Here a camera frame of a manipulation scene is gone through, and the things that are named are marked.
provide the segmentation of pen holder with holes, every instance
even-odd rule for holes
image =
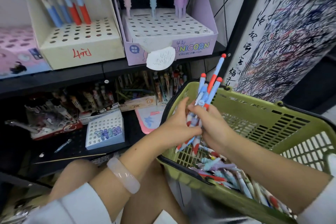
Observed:
[[[195,0],[191,14],[179,19],[175,9],[117,10],[128,65],[146,64],[147,55],[166,47],[175,48],[175,60],[211,55],[218,31],[209,0]]]
[[[196,98],[199,82],[191,80],[183,84],[179,92],[169,101],[161,123],[170,117],[184,98],[189,103]],[[321,116],[294,107],[281,101],[270,103],[261,99],[232,91],[221,86],[212,104],[221,112],[226,122],[238,134],[285,158],[327,172],[324,155],[336,146],[336,127]],[[266,207],[243,194],[203,179],[189,169],[196,160],[208,155],[202,150],[192,157],[191,146],[175,154],[176,147],[166,150],[158,157],[170,176],[209,197],[238,210],[244,215],[267,224],[296,223],[289,216]]]
[[[85,147],[88,150],[125,142],[124,119],[120,108],[89,122]]]
[[[48,70],[31,27],[0,28],[0,79]]]
[[[111,0],[84,0],[91,24],[85,23],[77,6],[81,25],[66,23],[57,2],[52,2],[64,23],[61,27],[55,27],[41,0],[27,0],[37,45],[53,69],[125,57]]]

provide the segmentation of green plastic basket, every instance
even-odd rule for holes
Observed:
[[[198,85],[197,80],[183,85],[178,94],[169,101],[161,123],[172,115],[184,97],[188,96],[190,102],[196,98]],[[217,90],[212,104],[238,134],[285,158],[327,172],[324,155],[336,145],[336,127],[330,121],[284,106],[280,101],[270,103],[233,92],[229,86],[222,86]],[[196,163],[197,158],[207,154],[199,150],[197,157],[192,157],[191,147],[175,154],[174,147],[166,150],[158,160],[172,178],[193,189],[199,189],[246,216],[267,224],[296,223],[286,214],[216,184],[212,179],[203,179],[188,168]]]

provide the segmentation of paper note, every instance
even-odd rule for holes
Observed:
[[[147,55],[147,67],[152,70],[163,70],[168,68],[175,59],[175,49],[167,47],[158,51],[150,52]]]

